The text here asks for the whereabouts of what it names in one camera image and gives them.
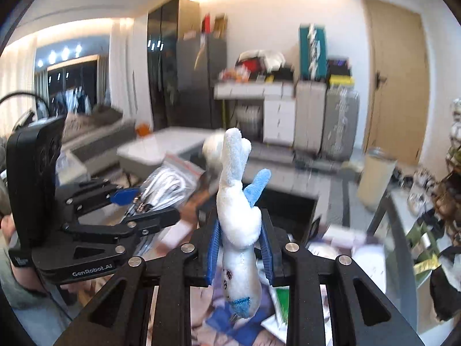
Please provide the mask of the bagged cables clear ziplock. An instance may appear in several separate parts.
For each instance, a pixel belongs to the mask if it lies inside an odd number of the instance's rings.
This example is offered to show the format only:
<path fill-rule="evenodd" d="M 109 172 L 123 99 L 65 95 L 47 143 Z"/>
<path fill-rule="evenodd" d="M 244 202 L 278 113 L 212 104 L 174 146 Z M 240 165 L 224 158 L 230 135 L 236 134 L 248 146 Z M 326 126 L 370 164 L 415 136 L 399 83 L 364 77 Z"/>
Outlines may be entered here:
<path fill-rule="evenodd" d="M 206 194 L 203 158 L 193 155 L 190 160 L 183 160 L 167 155 L 141 184 L 123 221 L 170 208 L 177 210 L 180 218 L 159 231 L 144 231 L 134 254 L 146 260 L 157 259 L 188 240 L 199 224 L 195 210 L 202 195 Z"/>

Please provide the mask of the white blue plush toy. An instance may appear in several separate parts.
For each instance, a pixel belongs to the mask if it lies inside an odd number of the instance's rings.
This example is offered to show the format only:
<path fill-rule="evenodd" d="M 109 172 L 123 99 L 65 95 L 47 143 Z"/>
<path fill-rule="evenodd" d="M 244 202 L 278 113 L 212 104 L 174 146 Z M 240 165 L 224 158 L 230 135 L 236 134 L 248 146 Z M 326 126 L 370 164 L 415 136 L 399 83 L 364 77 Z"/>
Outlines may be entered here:
<path fill-rule="evenodd" d="M 251 142 L 237 128 L 224 133 L 223 169 L 216 196 L 223 244 L 222 288 L 232 312 L 242 319 L 253 317 L 261 302 L 254 246 L 261 234 L 262 213 L 256 202 L 271 178 L 270 170 L 262 169 L 251 184 L 243 185 L 251 150 Z"/>

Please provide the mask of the white coffee table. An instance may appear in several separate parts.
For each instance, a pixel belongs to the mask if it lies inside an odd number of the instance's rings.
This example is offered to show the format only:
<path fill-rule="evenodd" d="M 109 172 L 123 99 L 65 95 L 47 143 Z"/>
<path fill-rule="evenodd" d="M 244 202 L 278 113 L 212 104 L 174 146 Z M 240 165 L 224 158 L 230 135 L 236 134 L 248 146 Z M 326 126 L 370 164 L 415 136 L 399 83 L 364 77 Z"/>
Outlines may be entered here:
<path fill-rule="evenodd" d="M 223 131 L 168 127 L 121 145 L 116 155 L 123 172 L 145 180 L 163 163 L 167 154 L 188 160 L 192 154 L 202 151 L 205 139 Z"/>

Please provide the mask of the black storage box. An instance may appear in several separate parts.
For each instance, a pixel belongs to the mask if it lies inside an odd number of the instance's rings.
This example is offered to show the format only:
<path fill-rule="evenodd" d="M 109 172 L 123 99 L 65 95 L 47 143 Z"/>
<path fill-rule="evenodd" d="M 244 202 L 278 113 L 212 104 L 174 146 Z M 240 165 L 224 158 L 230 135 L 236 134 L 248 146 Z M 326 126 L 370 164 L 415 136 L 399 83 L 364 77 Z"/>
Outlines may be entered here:
<path fill-rule="evenodd" d="M 262 229 L 262 210 L 267 210 L 272 224 L 292 235 L 293 241 L 305 247 L 310 236 L 316 201 L 265 187 L 256 199 L 247 200 L 249 185 L 238 181 L 220 187 L 195 211 L 204 226 L 216 219 L 226 241 L 237 249 L 251 248 Z"/>

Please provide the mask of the grey sofa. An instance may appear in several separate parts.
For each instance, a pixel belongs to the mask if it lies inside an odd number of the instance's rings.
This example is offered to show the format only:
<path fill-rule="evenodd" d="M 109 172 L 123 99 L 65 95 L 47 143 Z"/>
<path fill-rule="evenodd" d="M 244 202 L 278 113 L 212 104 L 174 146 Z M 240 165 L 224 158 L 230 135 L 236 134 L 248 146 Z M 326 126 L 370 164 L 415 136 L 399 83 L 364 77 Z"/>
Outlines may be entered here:
<path fill-rule="evenodd" d="M 67 114 L 62 150 L 71 152 L 93 176 L 116 166 L 118 147 L 135 138 L 134 120 L 112 107 L 96 105 L 90 115 Z"/>

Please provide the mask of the silver hard suitcase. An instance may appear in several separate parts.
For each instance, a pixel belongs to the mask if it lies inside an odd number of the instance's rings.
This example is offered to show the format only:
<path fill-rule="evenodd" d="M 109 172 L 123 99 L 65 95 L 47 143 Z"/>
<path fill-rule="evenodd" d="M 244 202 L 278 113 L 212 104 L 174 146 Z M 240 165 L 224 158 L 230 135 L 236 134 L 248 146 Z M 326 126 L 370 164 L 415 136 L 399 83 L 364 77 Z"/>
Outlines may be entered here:
<path fill-rule="evenodd" d="M 326 94 L 321 154 L 336 161 L 352 155 L 359 116 L 359 93 L 343 86 Z"/>

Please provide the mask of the white drawer desk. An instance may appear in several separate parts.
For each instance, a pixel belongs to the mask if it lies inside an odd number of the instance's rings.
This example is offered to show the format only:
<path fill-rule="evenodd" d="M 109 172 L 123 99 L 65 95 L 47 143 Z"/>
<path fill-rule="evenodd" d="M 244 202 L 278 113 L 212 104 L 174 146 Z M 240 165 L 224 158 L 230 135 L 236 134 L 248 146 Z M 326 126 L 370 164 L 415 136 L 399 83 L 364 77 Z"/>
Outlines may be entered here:
<path fill-rule="evenodd" d="M 292 82 L 219 82 L 216 100 L 263 101 L 262 141 L 268 144 L 294 144 L 295 107 Z"/>

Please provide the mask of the dark grey refrigerator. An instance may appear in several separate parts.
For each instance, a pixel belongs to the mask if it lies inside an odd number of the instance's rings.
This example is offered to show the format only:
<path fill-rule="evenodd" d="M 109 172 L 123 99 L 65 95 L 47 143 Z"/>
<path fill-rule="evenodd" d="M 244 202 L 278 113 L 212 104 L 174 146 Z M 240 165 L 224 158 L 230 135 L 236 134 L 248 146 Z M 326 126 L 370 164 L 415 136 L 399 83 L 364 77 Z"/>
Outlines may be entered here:
<path fill-rule="evenodd" d="M 222 126 L 221 106 L 214 98 L 214 88 L 226 69 L 226 54 L 226 41 L 213 34 L 200 34 L 177 43 L 176 113 L 180 126 Z"/>

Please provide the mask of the shoe rack with shoes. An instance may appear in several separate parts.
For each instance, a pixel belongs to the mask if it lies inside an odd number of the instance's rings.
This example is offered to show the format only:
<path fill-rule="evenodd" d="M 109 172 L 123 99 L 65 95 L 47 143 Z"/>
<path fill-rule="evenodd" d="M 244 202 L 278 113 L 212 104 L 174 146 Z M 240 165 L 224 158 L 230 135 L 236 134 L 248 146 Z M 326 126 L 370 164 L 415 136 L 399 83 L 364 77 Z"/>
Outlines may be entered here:
<path fill-rule="evenodd" d="M 460 245 L 460 99 L 451 104 L 450 146 L 445 155 L 448 174 L 436 180 L 425 168 L 413 174 L 413 187 L 407 198 L 411 214 L 425 223 L 434 222 L 433 234 L 444 229 L 454 245 Z"/>

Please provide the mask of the beige hard suitcase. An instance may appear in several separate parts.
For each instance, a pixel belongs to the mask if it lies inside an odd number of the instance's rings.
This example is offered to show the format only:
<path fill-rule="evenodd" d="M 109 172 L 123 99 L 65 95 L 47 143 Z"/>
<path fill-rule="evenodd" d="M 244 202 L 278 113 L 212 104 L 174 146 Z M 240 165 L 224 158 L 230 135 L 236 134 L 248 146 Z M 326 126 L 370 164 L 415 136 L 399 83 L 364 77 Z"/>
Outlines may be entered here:
<path fill-rule="evenodd" d="M 326 85 L 299 81 L 295 88 L 294 148 L 318 155 L 321 149 Z"/>

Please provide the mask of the wooden door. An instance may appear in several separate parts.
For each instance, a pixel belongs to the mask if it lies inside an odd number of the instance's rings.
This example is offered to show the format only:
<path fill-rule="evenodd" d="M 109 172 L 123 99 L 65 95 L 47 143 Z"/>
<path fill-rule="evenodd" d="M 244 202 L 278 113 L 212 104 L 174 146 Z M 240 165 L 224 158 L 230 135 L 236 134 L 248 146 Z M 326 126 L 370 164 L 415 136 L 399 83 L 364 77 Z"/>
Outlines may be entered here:
<path fill-rule="evenodd" d="M 370 95 L 364 148 L 419 163 L 430 98 L 421 16 L 382 0 L 362 0 L 370 42 Z"/>

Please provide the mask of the teal suitcase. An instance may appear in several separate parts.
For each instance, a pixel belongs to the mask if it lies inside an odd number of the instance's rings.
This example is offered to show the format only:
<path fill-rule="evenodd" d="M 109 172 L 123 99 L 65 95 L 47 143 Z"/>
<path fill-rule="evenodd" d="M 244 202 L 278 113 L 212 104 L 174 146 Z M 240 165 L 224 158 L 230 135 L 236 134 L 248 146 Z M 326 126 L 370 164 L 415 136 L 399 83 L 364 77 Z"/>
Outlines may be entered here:
<path fill-rule="evenodd" d="M 325 80 L 327 45 L 324 27 L 313 23 L 300 26 L 299 50 L 301 80 Z"/>

